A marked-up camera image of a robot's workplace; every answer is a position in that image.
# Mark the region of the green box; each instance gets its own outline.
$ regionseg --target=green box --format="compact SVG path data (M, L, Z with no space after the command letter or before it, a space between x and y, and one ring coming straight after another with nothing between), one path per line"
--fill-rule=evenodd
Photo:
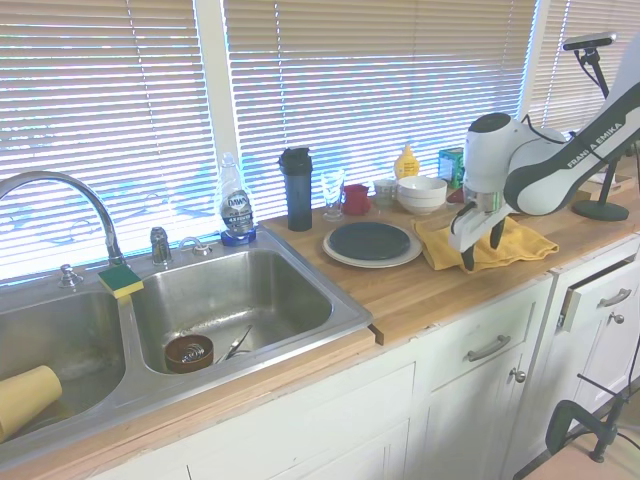
M460 188L464 178L464 149L445 148L438 152L438 177L449 182L451 188Z

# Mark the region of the plate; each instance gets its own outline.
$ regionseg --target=plate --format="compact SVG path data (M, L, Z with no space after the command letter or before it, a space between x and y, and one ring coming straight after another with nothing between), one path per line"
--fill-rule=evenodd
M340 255L338 252L331 248L329 238L331 237L333 231L327 233L327 235L324 237L324 240L322 242L322 249L334 260L344 263L345 265L351 265L353 267L389 268L404 265L405 263L408 263L420 256L420 254L422 253L422 242L420 242L420 239L413 233L405 230L404 228L395 228L397 228L398 230L402 230L409 237L409 249L399 257L390 258L388 260L358 260L355 258L345 257L344 255Z
M409 236L399 228L378 222L359 222L336 228L331 249L355 260L390 260L409 250Z

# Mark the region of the red cup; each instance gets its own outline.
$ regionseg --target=red cup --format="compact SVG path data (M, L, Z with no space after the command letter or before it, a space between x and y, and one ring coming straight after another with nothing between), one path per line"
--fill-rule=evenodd
M347 185L344 187L344 205L342 211L347 215L364 215L371 208L371 201L367 196L369 187L364 185Z

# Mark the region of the camera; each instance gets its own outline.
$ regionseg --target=camera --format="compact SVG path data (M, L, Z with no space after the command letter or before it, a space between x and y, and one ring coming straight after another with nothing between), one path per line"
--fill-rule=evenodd
M616 41L616 36L617 34L615 32L603 32L571 37L562 43L562 49L565 52L569 52L571 50L606 47Z

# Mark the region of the stainless steel sink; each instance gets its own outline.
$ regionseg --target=stainless steel sink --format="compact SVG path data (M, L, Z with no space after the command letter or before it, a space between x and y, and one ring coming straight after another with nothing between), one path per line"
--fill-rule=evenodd
M0 472L101 430L306 352L371 322L371 315L272 232L250 245L210 245L173 263L127 258L144 289L119 301L90 266L84 283L59 275L0 287L0 379L41 364L61 377L63 397L0 444ZM238 355L188 374L168 374L164 347L199 333L222 356L253 325Z
M101 402L125 372L118 303L84 293L0 314L0 380L48 365L62 396L14 437Z
M157 372L174 338L206 335L214 359L252 329L242 344L258 351L321 326L331 303L278 253L254 250L158 273L133 296L142 353Z

